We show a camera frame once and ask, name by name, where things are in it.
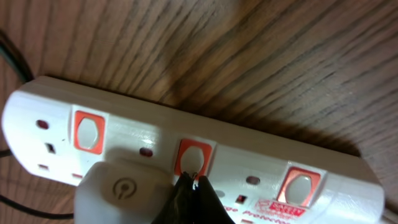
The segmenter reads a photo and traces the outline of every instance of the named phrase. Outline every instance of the orange switch border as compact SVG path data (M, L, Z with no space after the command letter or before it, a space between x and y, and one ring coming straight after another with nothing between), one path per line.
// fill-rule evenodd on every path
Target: orange switch border
M181 157L184 154L184 152L191 146L196 146L202 149L203 152L203 157L204 157L204 163L203 163L203 167L201 168L201 170L198 172L198 175L196 177L196 180L199 179L200 176L203 176L206 174L207 171L207 167L210 161L210 156L211 156L211 152L212 152L212 148L211 145L207 144L207 143L203 143L203 142L198 142L198 141L194 141L191 139L183 139L181 140L180 143L180 149L178 150L178 155L177 155L177 160L175 162L175 168L174 168L174 174L175 175L181 175L182 171L181 171Z
M282 184L282 188L280 189L277 197L278 202L289 203L286 200L286 189L289 184L300 175L306 175L311 178L311 191L308 194L307 198L304 200L304 202L301 204L301 206L309 206L310 201L319 185L321 175L316 172L308 171L298 167L291 167L287 172L284 183Z
M79 125L81 123L81 121L84 118L89 118L92 119L95 122L95 125L97 126L97 130L98 130L98 141L97 141L97 145L92 148L92 149L85 149L80 147L79 144L79 138L78 138L78 128ZM73 130L74 130L74 145L75 148L82 150L82 151L86 151L86 152L90 152L93 154L97 154L100 155L102 153L103 150L103 144L104 144L104 130L105 130L105 119L101 116L98 115L94 115L91 113L86 113L83 111L76 111L75 112L75 124L73 126Z

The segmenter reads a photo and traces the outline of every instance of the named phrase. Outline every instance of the wooden table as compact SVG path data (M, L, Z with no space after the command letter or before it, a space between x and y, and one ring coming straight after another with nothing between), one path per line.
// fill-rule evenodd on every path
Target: wooden table
M361 155L392 208L397 21L396 1L378 0L0 0L0 27L35 75ZM0 71L4 104L21 84L3 60ZM24 205L73 211L73 187L13 157L0 160L0 180L0 194ZM72 221L1 204L0 223Z

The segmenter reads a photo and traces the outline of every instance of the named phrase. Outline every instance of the surge protector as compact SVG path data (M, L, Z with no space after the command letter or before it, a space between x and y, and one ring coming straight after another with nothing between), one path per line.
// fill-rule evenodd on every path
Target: surge protector
M15 91L2 129L26 170L70 185L120 159L170 183L207 175L236 223L375 223L384 208L358 157L55 78Z

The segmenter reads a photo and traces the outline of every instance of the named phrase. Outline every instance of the power cord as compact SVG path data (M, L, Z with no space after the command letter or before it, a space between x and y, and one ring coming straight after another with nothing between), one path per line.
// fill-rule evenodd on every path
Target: power cord
M34 79L34 76L25 61L25 58L18 51L17 47L10 41L7 35L0 30L0 54L4 57L6 62L14 69L15 73L21 79L23 83L27 83ZM7 149L0 151L0 158L11 156L11 150ZM21 212L27 213L40 218L48 218L51 220L68 220L73 219L73 213L67 214L52 214L47 212L41 212L28 207L25 207L13 200L0 195L0 202L19 210Z

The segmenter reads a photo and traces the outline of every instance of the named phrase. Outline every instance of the brown wooden floor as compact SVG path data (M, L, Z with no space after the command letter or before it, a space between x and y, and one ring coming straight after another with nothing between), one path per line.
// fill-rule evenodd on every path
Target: brown wooden floor
M378 0L0 0L49 74L361 155L398 207L398 4ZM2 106L20 86L0 61ZM2 148L7 148L2 140ZM70 186L0 160L0 194L73 211ZM32 218L0 205L0 223Z

